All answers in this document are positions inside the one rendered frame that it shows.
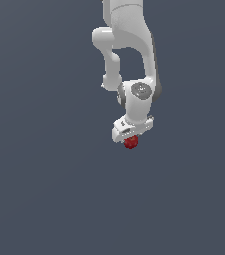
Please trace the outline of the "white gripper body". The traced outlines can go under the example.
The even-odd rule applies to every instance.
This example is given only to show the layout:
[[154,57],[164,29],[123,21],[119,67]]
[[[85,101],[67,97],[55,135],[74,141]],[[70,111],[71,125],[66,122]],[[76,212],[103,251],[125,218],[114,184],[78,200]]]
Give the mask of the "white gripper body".
[[149,116],[142,124],[131,124],[126,121],[125,116],[114,122],[112,129],[112,140],[115,143],[125,143],[128,138],[142,136],[153,128],[154,116]]

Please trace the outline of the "small red object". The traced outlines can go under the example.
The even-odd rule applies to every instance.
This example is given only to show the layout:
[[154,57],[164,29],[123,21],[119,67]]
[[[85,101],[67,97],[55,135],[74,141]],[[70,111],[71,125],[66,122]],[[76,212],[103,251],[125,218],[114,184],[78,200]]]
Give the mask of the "small red object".
[[138,146],[138,136],[135,135],[124,141],[124,146],[128,149],[134,149]]

